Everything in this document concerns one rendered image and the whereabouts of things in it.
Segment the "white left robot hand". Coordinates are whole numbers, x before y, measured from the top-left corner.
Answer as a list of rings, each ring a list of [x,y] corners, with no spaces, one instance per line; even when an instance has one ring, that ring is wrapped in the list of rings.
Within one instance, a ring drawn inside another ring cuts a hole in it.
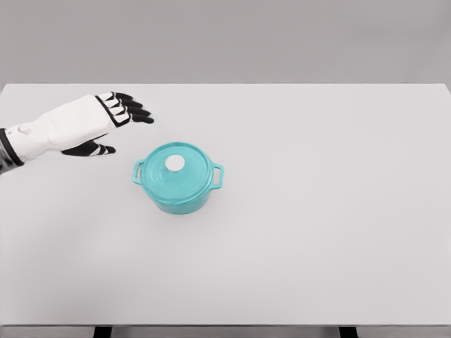
[[[114,154],[114,147],[97,140],[129,123],[154,123],[143,104],[121,92],[86,95],[50,111],[49,118],[49,148],[76,157]]]

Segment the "teal pot lid white knob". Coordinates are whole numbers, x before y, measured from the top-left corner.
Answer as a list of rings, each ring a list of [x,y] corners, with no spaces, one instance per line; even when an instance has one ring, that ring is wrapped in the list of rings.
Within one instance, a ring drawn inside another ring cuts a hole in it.
[[[166,167],[166,160],[171,156],[183,158],[182,168],[170,170]],[[181,204],[201,194],[209,186],[212,175],[212,162],[201,149],[184,142],[170,142],[145,158],[140,179],[152,198]]]

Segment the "teal two-handled pot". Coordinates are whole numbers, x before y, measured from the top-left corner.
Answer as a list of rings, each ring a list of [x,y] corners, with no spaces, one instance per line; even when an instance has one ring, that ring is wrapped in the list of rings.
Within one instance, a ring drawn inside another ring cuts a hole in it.
[[[156,204],[157,207],[159,207],[162,211],[166,213],[170,213],[173,215],[184,215],[188,213],[193,213],[197,210],[199,210],[209,199],[210,193],[214,189],[220,189],[223,186],[223,178],[224,178],[224,169],[222,165],[212,162],[213,167],[213,175],[212,180],[209,184],[209,186],[199,195],[197,195],[195,198],[193,198],[190,201],[186,201],[181,204],[170,204],[170,203],[164,203],[162,201],[157,201],[156,199],[152,198],[149,195],[149,192],[143,187],[141,179],[140,179],[140,173],[141,173],[141,167],[144,163],[144,159],[139,160],[136,162],[133,174],[132,174],[132,181],[135,184],[140,185],[143,190],[146,192],[146,194],[151,198],[151,200]],[[166,160],[166,167],[170,170],[178,170],[182,168],[184,164],[184,160],[180,156],[171,156]]]

